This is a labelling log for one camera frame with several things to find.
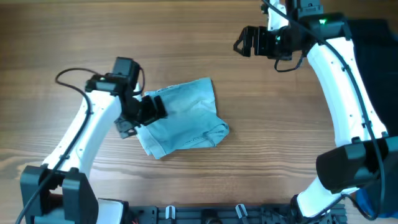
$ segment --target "teal fabric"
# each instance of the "teal fabric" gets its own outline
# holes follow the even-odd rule
[[[177,149],[216,147],[229,133],[216,114],[215,96],[209,78],[148,91],[160,96],[167,117],[137,128],[138,139],[148,155],[160,159]]]

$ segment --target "green light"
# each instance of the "green light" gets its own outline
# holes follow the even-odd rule
[[[327,19],[320,19],[319,23],[325,25],[327,21],[328,21]]]

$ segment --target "wooden tabletop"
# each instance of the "wooden tabletop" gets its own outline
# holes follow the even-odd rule
[[[382,17],[398,30],[397,1],[322,2],[326,12]],[[264,24],[258,1],[0,5],[0,223],[13,223],[22,208],[24,167],[41,164],[80,106],[79,94],[54,83],[57,72],[105,73],[117,56],[145,68],[146,90],[210,77],[230,134],[216,148],[156,160],[135,137],[122,140],[112,128],[90,175],[97,197],[131,205],[251,205],[286,203],[304,190],[316,176],[316,157],[335,146],[333,123],[307,62],[277,73],[273,60],[232,51],[243,27]],[[83,87],[89,77],[75,72],[63,80]],[[349,222],[364,223],[346,204]]]

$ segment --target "wood grain surface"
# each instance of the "wood grain surface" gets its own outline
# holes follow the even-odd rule
[[[322,2],[326,12],[382,17],[398,30],[397,1]],[[0,5],[0,223],[13,223],[22,208],[24,167],[52,152],[80,105],[79,94],[54,84],[57,72],[108,72],[117,56],[145,68],[146,90],[210,77],[218,116],[231,132],[217,148],[155,160],[136,138],[122,140],[113,128],[90,175],[97,197],[232,205],[285,203],[304,190],[316,175],[317,155],[334,148],[333,124],[307,62],[277,73],[272,60],[232,51],[243,27],[264,23],[258,1]],[[63,80],[83,87],[88,78],[75,72]],[[346,204],[350,223],[366,223]]]

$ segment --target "blue cloth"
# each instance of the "blue cloth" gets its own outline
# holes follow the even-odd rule
[[[363,189],[359,189],[356,192],[355,196],[356,196],[356,201],[358,202],[358,205],[362,208],[362,210],[367,212],[370,216],[373,216],[374,211],[372,209],[372,205],[371,205],[371,202],[369,200],[369,197],[368,197],[368,194],[366,193],[366,191]],[[379,217],[380,218],[390,218],[390,217],[398,218],[398,212],[380,214]]]
[[[167,117],[137,128],[138,139],[148,155],[160,159],[177,149],[216,147],[229,133],[217,117],[213,86],[209,78],[148,91],[160,96]]]

